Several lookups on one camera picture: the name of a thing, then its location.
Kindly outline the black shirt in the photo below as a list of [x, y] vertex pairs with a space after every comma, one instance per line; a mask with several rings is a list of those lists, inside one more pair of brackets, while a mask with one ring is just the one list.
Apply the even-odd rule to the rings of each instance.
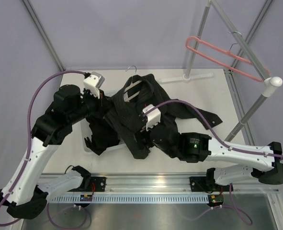
[[96, 155], [101, 155], [109, 147], [117, 146], [120, 143], [117, 132], [105, 121], [104, 118], [94, 116], [86, 117], [89, 128], [92, 132], [91, 138], [86, 137], [84, 142]]

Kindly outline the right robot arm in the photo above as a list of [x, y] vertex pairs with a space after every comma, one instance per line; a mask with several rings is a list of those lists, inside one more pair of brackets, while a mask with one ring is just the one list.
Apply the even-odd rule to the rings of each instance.
[[261, 184], [283, 184], [282, 147], [279, 142], [267, 146], [232, 145], [207, 134], [179, 133], [161, 123], [152, 128], [142, 128], [136, 133], [136, 138], [148, 148], [157, 147], [170, 158], [187, 163], [231, 163], [229, 167], [207, 169], [205, 186], [210, 190], [250, 179]]

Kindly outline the dark striped shirt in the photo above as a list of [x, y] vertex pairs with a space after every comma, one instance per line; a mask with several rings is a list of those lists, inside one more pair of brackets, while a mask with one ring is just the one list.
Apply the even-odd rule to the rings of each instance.
[[185, 135], [178, 132], [175, 120], [196, 118], [205, 129], [222, 123], [214, 113], [172, 100], [153, 74], [130, 77], [104, 105], [107, 106], [104, 120], [135, 159], [145, 159], [150, 148], [156, 146], [171, 158], [195, 162], [195, 157], [182, 152]]

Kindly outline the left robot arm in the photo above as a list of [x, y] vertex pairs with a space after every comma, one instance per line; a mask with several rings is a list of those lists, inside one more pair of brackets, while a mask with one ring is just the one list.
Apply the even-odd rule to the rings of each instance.
[[36, 120], [14, 176], [0, 189], [0, 207], [6, 206], [10, 216], [18, 220], [34, 219], [55, 197], [91, 188], [91, 173], [79, 165], [47, 184], [38, 184], [38, 180], [51, 156], [72, 132], [72, 126], [102, 112], [107, 98], [103, 90], [98, 92], [95, 95], [89, 89], [81, 91], [69, 84], [54, 93], [53, 102]]

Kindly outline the pink hanger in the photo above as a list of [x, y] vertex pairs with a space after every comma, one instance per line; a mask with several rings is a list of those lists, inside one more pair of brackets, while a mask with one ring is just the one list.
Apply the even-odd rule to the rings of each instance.
[[[193, 45], [191, 45], [192, 42], [196, 42], [198, 44], [200, 44], [201, 46], [205, 46], [206, 48], [210, 49], [210, 50], [213, 50], [216, 55], [213, 56], [213, 55], [209, 55], [207, 54], [206, 52], [202, 52], [202, 51], [199, 51], [198, 48], [195, 48]], [[185, 42], [185, 47], [190, 50], [191, 52], [193, 52], [194, 54], [212, 62], [212, 63], [215, 63], [216, 65], [219, 65], [221, 67], [224, 67], [228, 70], [231, 70], [232, 72], [235, 72], [235, 73], [238, 73], [239, 75], [241, 76], [244, 76], [246, 78], [249, 78], [253, 81], [256, 81], [256, 82], [264, 82], [264, 80], [261, 78], [261, 77], [256, 77], [255, 75], [253, 74], [249, 74], [245, 71], [242, 71], [242, 70], [239, 70], [235, 67], [232, 67], [231, 64], [227, 63], [226, 60], [222, 59], [222, 57], [227, 57], [227, 60], [230, 60], [230, 59], [234, 59], [236, 61], [238, 61], [239, 63], [244, 63], [245, 65], [249, 65], [249, 66], [252, 66], [252, 62], [246, 58], [243, 58], [243, 57], [240, 57], [236, 54], [234, 54], [233, 52], [231, 52], [230, 50], [225, 50], [225, 49], [222, 49], [222, 48], [219, 48], [217, 47], [216, 45], [213, 45], [211, 43], [208, 43], [196, 36], [189, 36], [187, 39], [186, 39], [186, 42]]]

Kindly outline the wooden hanger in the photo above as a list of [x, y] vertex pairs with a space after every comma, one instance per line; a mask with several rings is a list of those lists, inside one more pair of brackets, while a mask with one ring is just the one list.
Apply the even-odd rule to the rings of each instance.
[[130, 84], [125, 87], [124, 94], [123, 94], [123, 99], [125, 102], [131, 102], [133, 101], [140, 93], [140, 84], [142, 83], [141, 80], [136, 80], [134, 76], [137, 74], [137, 68], [135, 65], [131, 65], [127, 68], [126, 71], [129, 69], [135, 69], [134, 75], [131, 77], [131, 82]]

